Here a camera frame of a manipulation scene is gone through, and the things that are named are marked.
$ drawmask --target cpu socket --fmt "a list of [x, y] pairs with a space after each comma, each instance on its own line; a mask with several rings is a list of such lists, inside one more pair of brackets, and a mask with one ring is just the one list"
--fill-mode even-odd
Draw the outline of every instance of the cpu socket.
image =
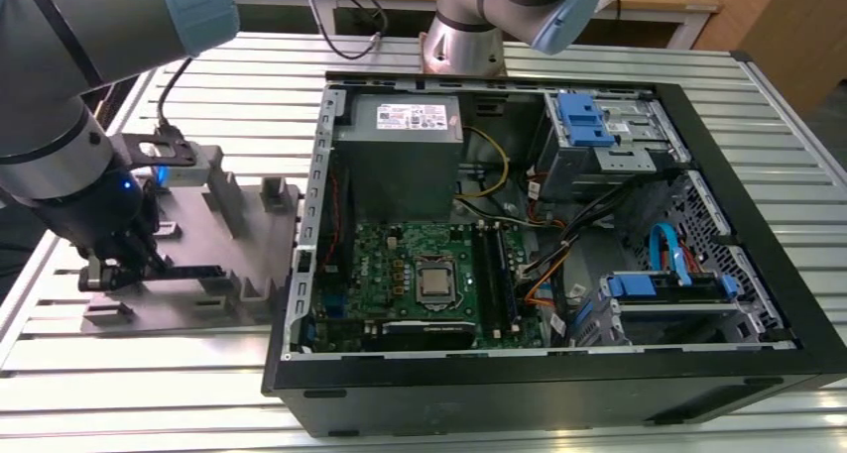
[[416, 264], [417, 301], [429, 310], [441, 311], [456, 302], [453, 260], [419, 260]]

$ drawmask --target sticker label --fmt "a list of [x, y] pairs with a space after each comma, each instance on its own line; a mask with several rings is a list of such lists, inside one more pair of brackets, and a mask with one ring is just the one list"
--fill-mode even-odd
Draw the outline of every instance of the sticker label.
[[611, 133], [628, 133], [631, 127], [626, 123], [607, 123], [607, 129]]
[[527, 188], [527, 192], [529, 194], [529, 198], [532, 200], [537, 200], [539, 195], [542, 194], [542, 184], [539, 182], [531, 182], [529, 187]]
[[376, 113], [376, 129], [448, 129], [448, 106], [444, 104], [383, 104]]
[[582, 284], [575, 283], [571, 291], [568, 291], [567, 297], [571, 299], [582, 299], [583, 294], [586, 294], [586, 287]]
[[559, 314], [554, 313], [551, 317], [551, 327], [559, 333], [560, 336], [566, 335], [566, 321], [562, 320]]

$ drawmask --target green circuit board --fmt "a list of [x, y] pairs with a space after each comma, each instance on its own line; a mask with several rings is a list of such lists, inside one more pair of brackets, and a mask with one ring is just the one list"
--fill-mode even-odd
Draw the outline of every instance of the green circuit board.
[[[509, 267], [525, 263], [523, 234], [503, 229]], [[485, 336], [475, 274], [473, 227], [443, 223], [361, 224], [356, 227], [353, 280], [320, 287], [320, 350], [356, 351], [361, 323], [353, 321], [452, 320], [477, 324], [477, 349], [537, 347], [540, 321], [523, 316], [520, 332]], [[425, 304], [419, 296], [421, 267], [451, 267], [453, 302]]]

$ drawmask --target blue drive bracket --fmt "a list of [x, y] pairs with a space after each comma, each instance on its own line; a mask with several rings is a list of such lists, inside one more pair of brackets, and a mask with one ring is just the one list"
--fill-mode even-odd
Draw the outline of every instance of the blue drive bracket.
[[616, 144], [615, 136], [607, 131], [604, 113], [588, 94], [559, 93], [559, 117], [568, 128], [572, 146], [608, 148]]

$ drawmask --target blue plastic latch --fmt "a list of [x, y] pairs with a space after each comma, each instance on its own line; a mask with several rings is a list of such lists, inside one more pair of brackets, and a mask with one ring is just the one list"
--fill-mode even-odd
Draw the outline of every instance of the blue plastic latch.
[[574, 146], [607, 148], [615, 145], [615, 136], [604, 124], [604, 113], [588, 94], [559, 93], [559, 117], [568, 128], [568, 141]]
[[627, 296], [656, 296], [656, 288], [648, 275], [619, 275]]
[[608, 277], [607, 283], [610, 284], [610, 294], [612, 297], [620, 297], [624, 295], [624, 284], [619, 277]]
[[721, 284], [725, 287], [727, 299], [735, 299], [739, 295], [739, 283], [737, 282], [737, 279], [731, 275], [722, 275]]
[[165, 187], [167, 185], [170, 173], [171, 173], [171, 170], [169, 169], [167, 166], [154, 167], [154, 174], [157, 175], [157, 185], [159, 185], [161, 187]]
[[615, 275], [607, 281], [612, 297], [656, 296], [656, 288], [648, 275]]

